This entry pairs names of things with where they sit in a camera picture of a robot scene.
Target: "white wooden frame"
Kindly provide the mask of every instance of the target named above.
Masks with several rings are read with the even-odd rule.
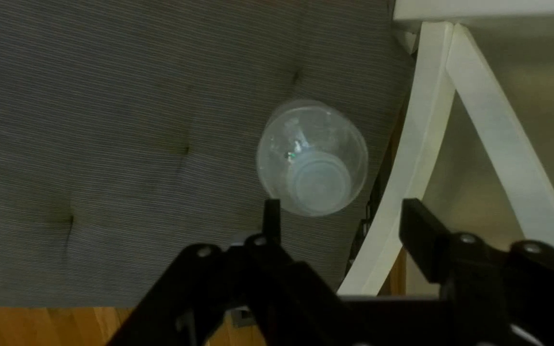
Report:
[[[516,111],[470,30],[424,23],[410,107],[393,173],[370,234],[339,294],[377,294],[402,247],[404,197],[424,197],[454,94],[460,94],[526,238],[554,246],[554,188]]]
[[[554,15],[554,0],[397,0],[397,21]]]

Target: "black metal bracket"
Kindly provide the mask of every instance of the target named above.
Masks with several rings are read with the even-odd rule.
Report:
[[[547,244],[499,251],[406,199],[402,242],[424,274],[443,284],[441,296],[352,299],[279,246],[279,201],[268,201],[264,215],[264,232],[243,246],[185,247],[110,344],[200,346],[227,309],[249,305],[272,346],[531,344],[516,326],[554,346],[554,247]]]

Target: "clear plastic cup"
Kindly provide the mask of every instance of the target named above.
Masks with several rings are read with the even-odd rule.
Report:
[[[318,99],[289,99],[270,117],[256,163],[264,188],[287,211],[320,217],[360,194],[370,153],[341,111]]]

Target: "wooden floor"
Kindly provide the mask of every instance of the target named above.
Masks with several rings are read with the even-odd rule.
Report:
[[[0,346],[102,346],[127,315],[129,309],[116,307],[0,307]],[[208,344],[264,346],[264,338],[227,319]]]

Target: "gray fabric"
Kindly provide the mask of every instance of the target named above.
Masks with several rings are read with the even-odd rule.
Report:
[[[191,242],[260,228],[272,109],[324,99],[374,176],[412,61],[381,0],[0,0],[0,303],[131,305]],[[285,215],[337,286],[364,213]]]

